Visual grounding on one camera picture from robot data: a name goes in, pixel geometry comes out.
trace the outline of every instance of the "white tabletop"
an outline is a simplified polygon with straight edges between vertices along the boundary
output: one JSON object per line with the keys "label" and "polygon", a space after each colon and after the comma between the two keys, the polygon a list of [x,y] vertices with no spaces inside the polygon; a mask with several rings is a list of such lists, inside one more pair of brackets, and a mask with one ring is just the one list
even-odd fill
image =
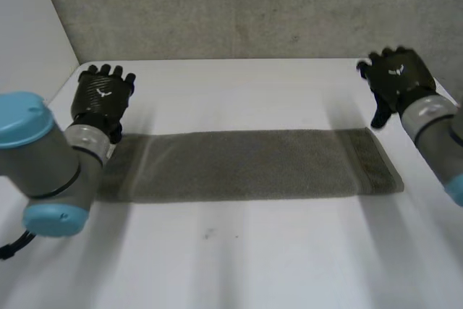
{"label": "white tabletop", "polygon": [[[363,127],[375,111],[355,59],[109,63],[137,75],[125,132]],[[63,128],[86,66],[51,103]],[[96,203],[76,237],[0,263],[0,308],[461,308],[463,210],[398,117],[376,135],[403,193]],[[22,233],[25,199],[5,178],[0,199],[3,244]]]}

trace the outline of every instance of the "robotic hand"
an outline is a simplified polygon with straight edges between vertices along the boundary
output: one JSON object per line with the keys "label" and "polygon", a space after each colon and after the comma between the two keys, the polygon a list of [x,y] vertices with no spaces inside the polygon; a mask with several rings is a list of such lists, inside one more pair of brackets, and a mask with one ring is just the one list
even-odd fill
{"label": "robotic hand", "polygon": [[436,82],[412,49],[385,48],[357,65],[375,96],[371,127],[384,127],[394,113],[456,204],[463,206],[463,111],[436,92]]}
{"label": "robotic hand", "polygon": [[[134,74],[123,80],[121,67],[110,70],[92,65],[79,76],[74,121],[64,134],[41,97],[0,95],[0,174],[29,198],[22,218],[28,232],[18,245],[34,234],[66,237],[84,227],[134,92]],[[13,245],[7,245],[9,254]]]}

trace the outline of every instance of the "light blue joint cap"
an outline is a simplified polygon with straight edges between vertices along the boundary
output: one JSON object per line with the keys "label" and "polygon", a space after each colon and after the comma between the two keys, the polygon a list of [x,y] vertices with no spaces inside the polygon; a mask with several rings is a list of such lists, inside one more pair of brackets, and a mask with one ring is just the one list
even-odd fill
{"label": "light blue joint cap", "polygon": [[0,149],[33,143],[53,128],[51,111],[30,92],[0,94]]}
{"label": "light blue joint cap", "polygon": [[463,207],[463,174],[450,180],[444,189],[456,204]]}
{"label": "light blue joint cap", "polygon": [[68,204],[35,204],[22,215],[22,224],[31,233],[43,237],[70,237],[79,233],[88,219],[88,211]]}

